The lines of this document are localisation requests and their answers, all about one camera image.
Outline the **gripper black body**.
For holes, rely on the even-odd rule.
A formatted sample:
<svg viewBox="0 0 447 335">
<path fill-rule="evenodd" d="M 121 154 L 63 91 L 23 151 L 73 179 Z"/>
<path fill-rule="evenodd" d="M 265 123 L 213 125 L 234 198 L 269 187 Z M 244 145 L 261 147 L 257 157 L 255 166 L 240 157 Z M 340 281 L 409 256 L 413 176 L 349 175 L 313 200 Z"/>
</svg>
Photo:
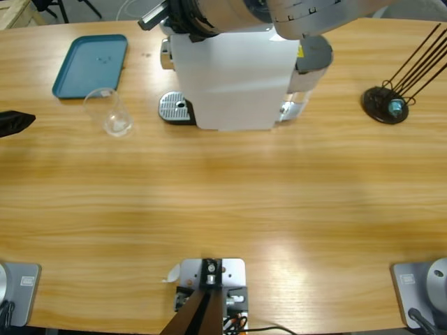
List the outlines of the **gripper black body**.
<svg viewBox="0 0 447 335">
<path fill-rule="evenodd" d="M 188 34 L 190 40 L 201 42 L 223 34 L 224 30 L 213 24 L 219 1 L 162 1 L 139 20 L 143 31 L 150 31 L 163 20 L 175 34 Z"/>
</svg>

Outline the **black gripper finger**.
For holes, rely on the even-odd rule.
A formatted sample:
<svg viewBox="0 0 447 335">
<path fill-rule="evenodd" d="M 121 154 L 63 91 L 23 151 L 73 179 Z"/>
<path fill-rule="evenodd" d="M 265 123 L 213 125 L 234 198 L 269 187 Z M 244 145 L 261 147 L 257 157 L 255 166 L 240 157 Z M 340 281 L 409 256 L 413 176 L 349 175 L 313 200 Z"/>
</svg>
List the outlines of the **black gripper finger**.
<svg viewBox="0 0 447 335">
<path fill-rule="evenodd" d="M 33 114 L 8 110 L 0 112 L 1 115 L 1 131 L 0 136 L 6 137 L 22 132 L 28 128 L 36 120 Z"/>
</svg>

